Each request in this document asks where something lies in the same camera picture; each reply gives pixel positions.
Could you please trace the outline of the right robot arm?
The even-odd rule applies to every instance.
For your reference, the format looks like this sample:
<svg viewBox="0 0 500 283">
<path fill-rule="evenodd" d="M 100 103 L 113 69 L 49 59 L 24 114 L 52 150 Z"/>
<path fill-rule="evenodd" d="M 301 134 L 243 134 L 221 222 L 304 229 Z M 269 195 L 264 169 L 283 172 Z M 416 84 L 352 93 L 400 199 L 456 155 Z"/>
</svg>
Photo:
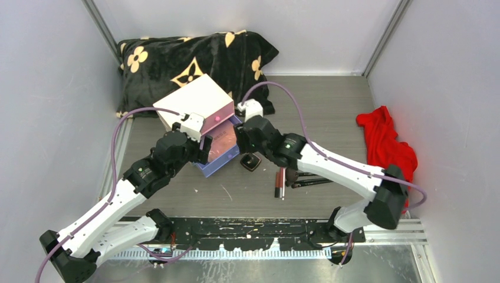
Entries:
<svg viewBox="0 0 500 283">
<path fill-rule="evenodd" d="M 280 133 L 261 116 L 237 124 L 234 129 L 242 153 L 258 152 L 279 167 L 313 173 L 363 198 L 348 207 L 334 209 L 326 225 L 334 242 L 346 241 L 350 233 L 367 225 L 387 230 L 398 227 L 408 197 L 399 167 L 384 169 L 334 154 L 300 134 Z"/>
</svg>

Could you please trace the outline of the pink drawer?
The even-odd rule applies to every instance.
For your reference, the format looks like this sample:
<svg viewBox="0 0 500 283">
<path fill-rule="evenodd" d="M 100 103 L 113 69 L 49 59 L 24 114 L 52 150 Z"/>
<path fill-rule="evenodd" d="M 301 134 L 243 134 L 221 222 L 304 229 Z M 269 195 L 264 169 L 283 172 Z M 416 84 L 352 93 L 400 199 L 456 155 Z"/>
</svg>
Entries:
<svg viewBox="0 0 500 283">
<path fill-rule="evenodd" d="M 232 117 L 234 114 L 234 106 L 232 103 L 229 103 L 211 113 L 204 119 L 201 134 L 205 135 L 206 133 L 210 132 L 212 129 Z"/>
</svg>

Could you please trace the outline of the large powder brush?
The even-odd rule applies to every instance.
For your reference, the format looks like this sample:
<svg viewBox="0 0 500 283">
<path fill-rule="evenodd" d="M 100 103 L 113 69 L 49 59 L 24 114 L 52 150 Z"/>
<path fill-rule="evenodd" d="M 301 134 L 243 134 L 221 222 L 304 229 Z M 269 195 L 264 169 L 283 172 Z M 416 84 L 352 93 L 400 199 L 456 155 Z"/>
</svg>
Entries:
<svg viewBox="0 0 500 283">
<path fill-rule="evenodd" d="M 303 181 L 299 181 L 299 177 L 310 177 L 310 176 L 315 176 L 313 173 L 308 173 L 308 172 L 298 172 L 296 170 L 293 170 L 291 168 L 287 168 L 285 170 L 285 185 L 292 187 L 292 188 L 297 188 L 302 186 L 304 183 Z"/>
</svg>

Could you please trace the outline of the red makeup pencil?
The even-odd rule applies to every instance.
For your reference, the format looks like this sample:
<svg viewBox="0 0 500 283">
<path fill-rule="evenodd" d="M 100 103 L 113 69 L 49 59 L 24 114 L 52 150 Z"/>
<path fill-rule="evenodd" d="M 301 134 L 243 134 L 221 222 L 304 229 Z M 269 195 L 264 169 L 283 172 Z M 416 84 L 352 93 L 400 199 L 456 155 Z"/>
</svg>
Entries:
<svg viewBox="0 0 500 283">
<path fill-rule="evenodd" d="M 275 175 L 274 197 L 275 198 L 282 198 L 281 192 L 282 192 L 282 174 L 281 174 L 281 169 L 279 169 L 279 171 L 277 171 L 276 175 Z"/>
</svg>

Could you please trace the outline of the black square compact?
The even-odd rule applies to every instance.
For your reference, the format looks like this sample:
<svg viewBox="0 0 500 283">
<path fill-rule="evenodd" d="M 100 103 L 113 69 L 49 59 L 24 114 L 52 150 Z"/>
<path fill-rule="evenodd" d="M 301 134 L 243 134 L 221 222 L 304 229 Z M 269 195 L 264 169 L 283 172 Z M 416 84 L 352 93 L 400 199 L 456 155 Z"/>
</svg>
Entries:
<svg viewBox="0 0 500 283">
<path fill-rule="evenodd" d="M 254 172 L 259 167 L 261 162 L 261 158 L 253 153 L 244 154 L 240 160 L 242 167 L 249 172 Z"/>
</svg>

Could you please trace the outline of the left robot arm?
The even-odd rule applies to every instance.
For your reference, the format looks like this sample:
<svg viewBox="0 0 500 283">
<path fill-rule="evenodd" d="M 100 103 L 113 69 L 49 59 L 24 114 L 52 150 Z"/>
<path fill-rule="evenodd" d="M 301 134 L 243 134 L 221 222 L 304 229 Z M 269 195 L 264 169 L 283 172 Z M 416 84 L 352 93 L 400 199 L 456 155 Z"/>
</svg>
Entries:
<svg viewBox="0 0 500 283">
<path fill-rule="evenodd" d="M 125 171 L 114 189 L 86 214 L 58 232 L 40 236 L 48 261 L 64 282 L 84 282 L 109 257 L 135 244 L 165 243 L 173 233 L 172 221 L 159 209 L 131 225 L 108 230 L 125 214 L 167 186 L 187 163 L 208 162 L 213 138 L 192 139 L 175 126 L 160 138 L 150 154 Z"/>
</svg>

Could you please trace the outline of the white makeup pencil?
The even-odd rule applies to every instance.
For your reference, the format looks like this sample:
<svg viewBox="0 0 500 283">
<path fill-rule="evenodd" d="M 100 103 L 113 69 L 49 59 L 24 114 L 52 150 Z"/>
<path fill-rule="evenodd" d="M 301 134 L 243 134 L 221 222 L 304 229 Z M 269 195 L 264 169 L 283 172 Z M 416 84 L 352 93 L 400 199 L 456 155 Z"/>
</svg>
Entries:
<svg viewBox="0 0 500 283">
<path fill-rule="evenodd" d="M 280 191 L 279 191 L 279 198 L 281 200 L 285 199 L 285 168 L 280 168 Z"/>
</svg>

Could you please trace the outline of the white drawer organizer box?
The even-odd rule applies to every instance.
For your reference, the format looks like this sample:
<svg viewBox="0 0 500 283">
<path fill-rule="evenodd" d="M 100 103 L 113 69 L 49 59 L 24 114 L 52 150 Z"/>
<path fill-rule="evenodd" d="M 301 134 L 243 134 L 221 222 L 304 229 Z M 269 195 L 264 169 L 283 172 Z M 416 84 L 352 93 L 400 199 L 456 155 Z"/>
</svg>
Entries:
<svg viewBox="0 0 500 283">
<path fill-rule="evenodd" d="M 153 103 L 153 106 L 180 114 L 196 113 L 205 118 L 229 103 L 233 104 L 233 99 L 210 76 L 204 74 Z"/>
</svg>

